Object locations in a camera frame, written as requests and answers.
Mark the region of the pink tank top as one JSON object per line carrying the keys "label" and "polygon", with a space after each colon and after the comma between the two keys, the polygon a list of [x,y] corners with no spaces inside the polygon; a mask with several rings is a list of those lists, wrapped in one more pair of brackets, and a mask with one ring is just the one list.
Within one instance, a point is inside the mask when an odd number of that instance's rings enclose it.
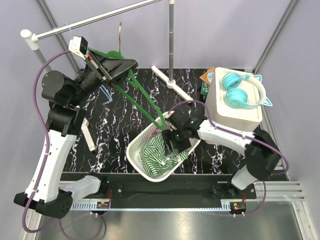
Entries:
{"label": "pink tank top", "polygon": [[163,130],[155,127],[153,128],[147,135],[147,139],[150,140],[151,138],[156,137],[157,135],[161,134]]}

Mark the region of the green plastic hanger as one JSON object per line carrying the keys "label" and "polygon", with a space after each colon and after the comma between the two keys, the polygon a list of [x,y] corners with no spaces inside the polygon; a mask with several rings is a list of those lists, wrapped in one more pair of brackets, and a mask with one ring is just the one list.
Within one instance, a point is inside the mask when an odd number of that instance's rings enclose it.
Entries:
{"label": "green plastic hanger", "polygon": [[151,69],[140,68],[127,73],[117,86],[103,84],[112,96],[109,101],[98,88],[87,97],[82,107],[90,126],[98,132],[115,135],[141,131],[169,110],[178,100]]}

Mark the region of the light blue wire hanger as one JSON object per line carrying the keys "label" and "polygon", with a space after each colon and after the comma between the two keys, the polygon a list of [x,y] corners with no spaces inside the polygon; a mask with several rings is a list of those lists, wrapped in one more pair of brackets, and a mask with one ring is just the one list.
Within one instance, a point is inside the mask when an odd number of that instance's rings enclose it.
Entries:
{"label": "light blue wire hanger", "polygon": [[103,92],[103,94],[107,97],[107,99],[112,102],[113,98],[112,98],[112,95],[109,93],[108,89],[103,84],[99,88]]}

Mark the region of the green striped tank top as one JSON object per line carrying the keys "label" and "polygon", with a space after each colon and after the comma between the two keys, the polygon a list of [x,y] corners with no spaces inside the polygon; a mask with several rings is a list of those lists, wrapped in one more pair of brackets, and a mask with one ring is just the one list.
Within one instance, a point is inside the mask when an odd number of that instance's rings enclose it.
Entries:
{"label": "green striped tank top", "polygon": [[148,140],[140,150],[141,162],[147,176],[155,179],[171,171],[188,158],[189,151],[179,152],[171,143],[167,145],[162,137]]}

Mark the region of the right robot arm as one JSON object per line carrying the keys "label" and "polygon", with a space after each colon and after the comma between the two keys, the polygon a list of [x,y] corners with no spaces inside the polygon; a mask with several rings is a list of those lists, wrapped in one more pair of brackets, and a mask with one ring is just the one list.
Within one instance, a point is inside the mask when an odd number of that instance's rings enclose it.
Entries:
{"label": "right robot arm", "polygon": [[191,147],[190,139],[197,139],[225,146],[245,158],[246,164],[233,174],[227,185],[232,198],[243,195],[249,185],[269,179],[281,159],[279,148],[264,130],[240,131],[214,123],[205,116],[189,117],[178,111],[170,111],[165,119],[173,126],[167,138],[180,152]]}

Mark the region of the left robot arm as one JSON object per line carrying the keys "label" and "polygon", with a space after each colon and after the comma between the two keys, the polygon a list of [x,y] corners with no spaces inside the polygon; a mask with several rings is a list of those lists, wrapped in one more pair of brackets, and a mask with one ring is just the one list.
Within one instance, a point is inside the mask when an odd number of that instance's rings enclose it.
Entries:
{"label": "left robot arm", "polygon": [[108,193],[108,179],[98,173],[59,187],[68,154],[85,120],[79,105],[101,85],[115,87],[129,71],[136,68],[134,59],[118,52],[103,53],[91,49],[85,55],[86,66],[75,79],[57,70],[46,73],[41,81],[42,98],[49,102],[47,120],[41,120],[45,140],[40,159],[28,188],[14,197],[14,203],[44,216],[62,219],[73,202],[89,195],[103,198]]}

